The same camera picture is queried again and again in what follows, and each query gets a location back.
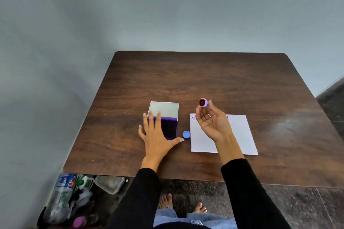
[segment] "bottle label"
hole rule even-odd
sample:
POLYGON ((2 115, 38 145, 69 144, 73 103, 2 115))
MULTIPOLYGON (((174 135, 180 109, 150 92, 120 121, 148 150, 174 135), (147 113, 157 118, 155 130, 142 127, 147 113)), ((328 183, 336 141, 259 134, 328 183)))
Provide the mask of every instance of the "bottle label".
POLYGON ((74 188, 75 181, 75 174, 61 174, 58 176, 58 180, 56 181, 55 187, 74 188))

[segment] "black sleeve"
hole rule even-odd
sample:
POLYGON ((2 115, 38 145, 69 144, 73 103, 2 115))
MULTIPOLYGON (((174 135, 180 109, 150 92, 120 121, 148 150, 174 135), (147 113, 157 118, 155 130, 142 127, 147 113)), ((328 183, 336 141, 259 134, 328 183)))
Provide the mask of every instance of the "black sleeve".
POLYGON ((160 194, 161 183, 157 174, 152 169, 140 169, 106 228, 151 229, 160 194))
POLYGON ((238 229, 290 229, 246 159, 231 160, 222 166, 221 172, 238 229))

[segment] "jeans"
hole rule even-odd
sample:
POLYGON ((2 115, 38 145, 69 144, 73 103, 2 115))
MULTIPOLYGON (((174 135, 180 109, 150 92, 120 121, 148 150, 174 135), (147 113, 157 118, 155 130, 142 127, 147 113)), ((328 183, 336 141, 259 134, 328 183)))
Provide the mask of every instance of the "jeans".
POLYGON ((155 213, 153 227, 162 223, 184 222, 204 225, 211 229, 237 229, 235 219, 227 219, 215 214, 189 213, 186 218, 178 218, 172 207, 158 209, 155 213))

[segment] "bare foot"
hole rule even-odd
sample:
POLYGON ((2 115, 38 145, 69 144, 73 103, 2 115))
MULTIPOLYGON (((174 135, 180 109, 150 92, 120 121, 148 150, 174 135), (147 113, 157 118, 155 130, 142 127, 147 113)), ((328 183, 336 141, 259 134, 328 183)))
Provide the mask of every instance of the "bare foot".
POLYGON ((163 196, 160 198, 159 204, 157 205, 158 209, 164 209, 166 207, 173 207, 172 195, 168 194, 167 197, 163 196))
POLYGON ((201 202, 199 202, 198 205, 196 205, 196 207, 195 207, 194 213, 206 214, 207 209, 205 208, 205 206, 203 206, 203 204, 201 202))

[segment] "brown wooden tabletop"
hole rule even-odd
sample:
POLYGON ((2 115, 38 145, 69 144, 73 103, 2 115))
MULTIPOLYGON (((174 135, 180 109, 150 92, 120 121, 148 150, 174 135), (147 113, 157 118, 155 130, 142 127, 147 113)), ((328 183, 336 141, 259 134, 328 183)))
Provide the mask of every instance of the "brown wooden tabletop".
MULTIPOLYGON (((66 172, 135 176, 150 101, 179 102, 178 136, 200 98, 245 114, 261 183, 344 187, 344 142, 283 53, 117 52, 64 166, 66 172)), ((160 178, 223 181, 217 154, 173 148, 160 178)))

